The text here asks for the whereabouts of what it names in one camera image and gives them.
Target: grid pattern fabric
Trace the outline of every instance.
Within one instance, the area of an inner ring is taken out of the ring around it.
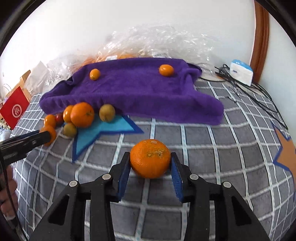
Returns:
[[[176,124],[131,117],[144,134],[101,136],[72,164],[73,140],[57,129],[57,138],[48,148],[38,147],[14,164],[18,183],[18,214],[28,236],[46,210],[71,180],[85,183],[109,172],[124,152],[143,139],[158,139],[176,152],[208,182],[231,182],[258,217],[271,240],[279,241],[296,218],[294,184],[289,172],[272,163],[280,143],[271,123],[289,134],[250,98],[223,83],[197,81],[196,89],[221,100],[224,118],[219,126]],[[274,109],[268,99],[252,94]],[[31,103],[13,130],[12,136],[38,130],[44,112],[40,95]],[[89,240],[89,209],[86,205],[85,240]],[[183,240],[188,204],[175,196],[170,173],[160,179],[143,179],[133,171],[120,203],[111,203],[116,240]],[[214,203],[210,203],[210,240],[215,239]]]

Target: brown wooden trim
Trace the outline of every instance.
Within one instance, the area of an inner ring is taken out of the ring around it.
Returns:
[[[254,72],[253,82],[258,83],[264,68],[269,41],[269,13],[255,1],[256,31],[251,68]]]

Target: red card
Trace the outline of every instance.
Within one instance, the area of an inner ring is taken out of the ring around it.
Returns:
[[[10,128],[14,129],[28,106],[29,102],[26,96],[24,95],[22,89],[18,87],[0,109],[0,114],[8,123]]]

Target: purple cloth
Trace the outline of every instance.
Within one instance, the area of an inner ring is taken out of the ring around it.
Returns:
[[[173,66],[172,77],[159,73],[162,64]],[[101,71],[97,81],[89,78],[94,68]],[[39,104],[46,114],[63,112],[79,102],[98,111],[108,103],[118,114],[218,125],[223,104],[195,90],[194,81],[200,75],[199,68],[181,59],[129,58],[88,64],[72,76],[73,81],[61,81],[45,93]]]

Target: orange star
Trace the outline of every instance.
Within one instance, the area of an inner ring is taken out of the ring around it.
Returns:
[[[288,139],[284,136],[284,134],[274,126],[274,130],[278,137],[278,140],[281,143],[281,147],[279,152],[274,158],[273,164],[282,167],[283,169],[290,171],[292,177],[294,179],[294,189],[295,189],[295,182],[296,182],[296,149],[294,143],[289,137]]]

